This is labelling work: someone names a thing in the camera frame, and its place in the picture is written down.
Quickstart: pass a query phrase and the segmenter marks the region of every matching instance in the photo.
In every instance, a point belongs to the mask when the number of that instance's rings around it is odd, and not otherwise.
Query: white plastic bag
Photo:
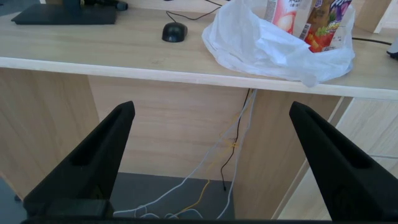
[[[203,41],[220,65],[238,72],[300,80],[306,86],[341,77],[352,70],[355,57],[352,6],[331,44],[336,49],[315,54],[303,40],[254,13],[266,4],[265,0],[232,0],[203,31]]]

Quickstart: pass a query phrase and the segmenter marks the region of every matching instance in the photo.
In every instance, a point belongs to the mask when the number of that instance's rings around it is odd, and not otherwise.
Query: gray floor
[[[22,207],[22,202],[14,200],[15,193],[0,178],[0,222],[17,224],[25,220],[26,212]]]
[[[21,12],[29,6],[40,3],[39,0],[0,0],[0,16]]]
[[[153,175],[119,173],[113,188],[111,203],[116,211],[136,208],[151,202],[172,187],[181,183],[182,178],[159,177]],[[159,202],[148,206],[148,213],[164,217],[167,213],[177,213],[195,203],[206,180],[188,179],[179,189],[164,197]],[[0,220],[1,223],[17,224],[26,218],[22,202],[14,200],[14,192],[0,178]],[[211,181],[206,188],[201,202],[195,207],[204,219],[215,219],[224,209],[228,191],[223,190],[221,181]],[[145,214],[144,209],[137,211],[136,216]],[[134,213],[122,213],[115,216],[133,217]],[[193,212],[181,214],[179,218],[199,219]],[[222,219],[234,219],[233,199]]]

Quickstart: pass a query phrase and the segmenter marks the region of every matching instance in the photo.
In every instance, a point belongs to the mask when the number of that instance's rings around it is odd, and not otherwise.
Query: snack bag
[[[352,0],[317,0],[300,36],[314,53],[329,50],[331,41]]]
[[[293,34],[294,20],[302,0],[268,0],[265,20]]]

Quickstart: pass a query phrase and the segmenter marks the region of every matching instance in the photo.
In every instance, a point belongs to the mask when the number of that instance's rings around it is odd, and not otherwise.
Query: desk
[[[288,115],[293,101],[311,106],[354,142],[383,148],[379,154],[394,153],[398,144],[398,62],[385,45],[354,42],[351,73],[307,88],[218,65],[201,41],[211,16],[181,20],[188,37],[179,44],[161,41],[169,19],[160,10],[130,9],[115,26],[17,26],[13,16],[0,17],[0,169],[22,198],[128,100],[136,118],[119,171],[185,177],[236,119],[247,88],[259,89],[234,186],[237,218],[287,217],[305,181],[308,165]],[[234,136],[194,177],[221,178]]]

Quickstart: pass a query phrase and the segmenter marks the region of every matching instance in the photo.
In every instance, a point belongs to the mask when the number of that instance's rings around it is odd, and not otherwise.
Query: computer mouse
[[[171,22],[164,26],[162,40],[171,43],[183,42],[187,33],[188,27],[186,25],[179,22]]]

